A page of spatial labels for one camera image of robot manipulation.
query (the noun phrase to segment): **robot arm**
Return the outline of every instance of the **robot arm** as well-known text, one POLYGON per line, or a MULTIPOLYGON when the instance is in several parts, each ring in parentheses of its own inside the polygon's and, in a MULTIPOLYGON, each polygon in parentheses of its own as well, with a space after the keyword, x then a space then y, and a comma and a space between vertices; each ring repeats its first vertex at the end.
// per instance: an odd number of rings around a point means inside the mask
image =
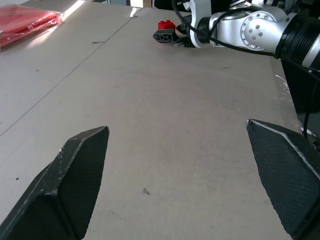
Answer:
POLYGON ((232 46, 240 51, 261 52, 292 61, 315 71, 320 69, 320 21, 315 18, 296 13, 287 15, 275 6, 257 11, 241 8, 245 10, 211 15, 210 0, 185 0, 182 3, 191 10, 191 27, 186 27, 196 48, 232 46))

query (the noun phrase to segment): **red object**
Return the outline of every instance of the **red object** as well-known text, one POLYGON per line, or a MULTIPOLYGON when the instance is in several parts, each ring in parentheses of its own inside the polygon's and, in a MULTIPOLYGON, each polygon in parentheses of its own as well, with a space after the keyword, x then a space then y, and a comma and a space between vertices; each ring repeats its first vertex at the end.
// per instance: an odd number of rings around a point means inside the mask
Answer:
POLYGON ((0 48, 61 22, 58 12, 20 5, 0 8, 0 48))
POLYGON ((176 25, 170 20, 161 21, 158 23, 158 30, 161 29, 176 29, 176 25))

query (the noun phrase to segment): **tabletop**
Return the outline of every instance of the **tabletop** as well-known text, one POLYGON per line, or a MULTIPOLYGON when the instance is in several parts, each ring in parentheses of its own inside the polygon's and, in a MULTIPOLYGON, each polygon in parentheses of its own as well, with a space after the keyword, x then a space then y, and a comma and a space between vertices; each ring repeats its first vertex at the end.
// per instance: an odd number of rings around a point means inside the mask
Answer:
POLYGON ((109 126, 85 239, 291 239, 245 128, 299 129, 280 62, 157 43, 174 12, 132 11, 84 2, 41 44, 0 52, 0 221, 68 138, 109 126))

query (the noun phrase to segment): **white table surface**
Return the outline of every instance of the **white table surface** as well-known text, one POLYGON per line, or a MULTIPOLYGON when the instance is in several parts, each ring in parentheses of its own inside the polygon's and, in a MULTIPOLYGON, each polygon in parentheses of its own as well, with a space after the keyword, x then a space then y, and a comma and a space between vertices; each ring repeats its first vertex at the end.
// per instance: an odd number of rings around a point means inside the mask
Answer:
POLYGON ((175 14, 144 8, 125 17, 131 10, 86 2, 44 44, 0 53, 1 81, 10 86, 0 90, 0 221, 68 138, 107 125, 86 240, 291 239, 262 187, 245 129, 248 118, 298 129, 280 63, 159 44, 157 23, 178 23, 175 14), (68 52, 62 62, 59 52, 68 52), (31 56, 48 56, 51 68, 31 56), (21 100, 3 102, 7 92, 21 100))

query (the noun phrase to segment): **red plastic bag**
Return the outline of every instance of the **red plastic bag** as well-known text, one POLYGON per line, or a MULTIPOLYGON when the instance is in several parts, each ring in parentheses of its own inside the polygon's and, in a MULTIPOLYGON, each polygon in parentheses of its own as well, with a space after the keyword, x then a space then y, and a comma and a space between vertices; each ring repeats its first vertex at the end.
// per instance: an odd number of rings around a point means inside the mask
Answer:
POLYGON ((0 7, 0 48, 60 22, 56 11, 15 4, 0 7))

